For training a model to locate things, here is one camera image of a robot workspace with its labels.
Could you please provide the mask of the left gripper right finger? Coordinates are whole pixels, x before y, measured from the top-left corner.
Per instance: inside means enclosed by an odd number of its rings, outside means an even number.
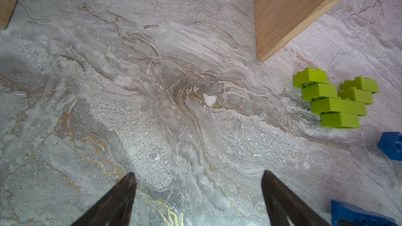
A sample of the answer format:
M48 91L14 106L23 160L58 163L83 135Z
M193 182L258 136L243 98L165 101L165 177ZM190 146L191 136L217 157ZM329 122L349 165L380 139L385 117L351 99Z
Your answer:
M313 211L271 171L265 170L261 188L272 226L328 226L319 214Z

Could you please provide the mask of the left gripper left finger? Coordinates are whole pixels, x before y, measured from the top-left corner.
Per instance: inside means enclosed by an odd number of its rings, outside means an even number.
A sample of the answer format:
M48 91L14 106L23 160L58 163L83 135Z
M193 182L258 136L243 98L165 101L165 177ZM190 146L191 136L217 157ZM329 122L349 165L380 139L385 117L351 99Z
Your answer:
M110 189L74 226L128 226L136 195L137 181L129 172Z

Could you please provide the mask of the green small lego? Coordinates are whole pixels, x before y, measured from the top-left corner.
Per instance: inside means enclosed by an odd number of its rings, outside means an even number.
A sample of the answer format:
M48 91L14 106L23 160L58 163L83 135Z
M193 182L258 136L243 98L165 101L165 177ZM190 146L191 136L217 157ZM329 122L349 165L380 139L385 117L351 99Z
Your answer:
M373 94L380 92L377 81L371 78L365 78L363 76L357 76L354 80L345 80L344 83L340 85L340 89L343 91L346 91L352 87L355 87L357 90L368 91Z
M359 116L347 113L331 113L320 115L323 127L335 129L357 129L360 128Z
M373 94L370 91L359 90L356 87L351 87L348 90L340 90L338 97L342 99L349 99L350 101L356 101L364 103L365 105L373 104Z

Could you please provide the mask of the green long lego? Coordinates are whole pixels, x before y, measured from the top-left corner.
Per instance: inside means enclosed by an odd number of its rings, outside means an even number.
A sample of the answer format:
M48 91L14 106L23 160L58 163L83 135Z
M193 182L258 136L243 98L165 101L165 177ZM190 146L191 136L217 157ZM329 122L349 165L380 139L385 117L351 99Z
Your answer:
M327 113L347 113L358 116L367 115L364 103L339 98L323 98L312 101L312 113L319 115Z

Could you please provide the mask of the green lego pair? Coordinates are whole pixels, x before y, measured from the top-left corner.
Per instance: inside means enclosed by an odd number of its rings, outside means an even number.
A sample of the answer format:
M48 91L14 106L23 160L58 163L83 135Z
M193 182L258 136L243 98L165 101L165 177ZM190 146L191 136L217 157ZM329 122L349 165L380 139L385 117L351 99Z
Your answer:
M330 84L327 73L320 69L306 68L293 76L293 86L301 89L304 101L338 98L337 87Z

